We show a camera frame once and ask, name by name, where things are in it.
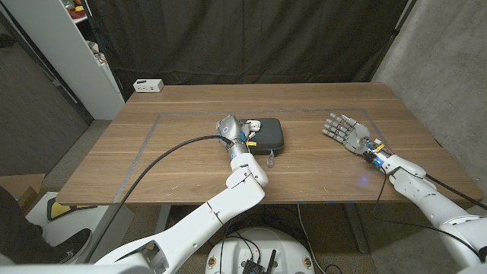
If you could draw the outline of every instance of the sneaker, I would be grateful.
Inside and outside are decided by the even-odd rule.
[[[79,257],[91,238],[91,230],[88,228],[80,230],[68,240],[58,244],[54,248],[60,252],[55,263],[71,263]]]

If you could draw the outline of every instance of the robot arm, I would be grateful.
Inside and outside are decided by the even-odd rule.
[[[443,196],[436,186],[425,179],[426,172],[417,164],[384,151],[385,146],[370,140],[370,133],[364,125],[345,115],[331,113],[335,121],[328,119],[323,133],[341,142],[349,151],[364,156],[368,163],[381,168],[389,175],[394,189],[414,202],[433,226],[457,236],[477,252],[487,247],[487,218],[471,215],[456,203]],[[468,247],[458,240],[440,234],[444,245],[462,268],[484,263]]]
[[[226,181],[227,189],[172,228],[125,244],[96,264],[146,261],[156,273],[175,273],[224,223],[259,203],[265,195],[262,186],[267,184],[267,176],[244,143],[251,131],[255,130],[250,130],[249,124],[241,125],[234,115],[217,124],[217,133],[233,142],[233,145],[224,143],[232,158],[233,171]]]

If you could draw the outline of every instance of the wooden table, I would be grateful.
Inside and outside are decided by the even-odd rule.
[[[156,157],[187,139],[215,134],[216,122],[235,113],[241,119],[275,117],[282,124],[285,148],[274,167],[267,167],[266,156],[256,156],[269,177],[264,203],[374,202],[384,176],[321,132],[330,112],[365,124],[372,139],[383,140],[468,196],[482,198],[478,186],[385,84],[357,83],[166,86],[161,93],[133,94],[57,201],[120,201]],[[200,204],[220,193],[230,174],[223,145],[197,142],[152,168],[127,203]],[[407,201],[390,183],[381,200]]]

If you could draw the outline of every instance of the cardboard box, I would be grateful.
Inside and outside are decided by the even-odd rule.
[[[45,174],[2,176],[0,186],[18,201],[24,214],[27,214],[39,195],[44,176]]]

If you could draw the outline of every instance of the black curtain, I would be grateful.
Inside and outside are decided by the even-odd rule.
[[[165,84],[367,81],[407,0],[94,0],[100,43],[128,99]]]

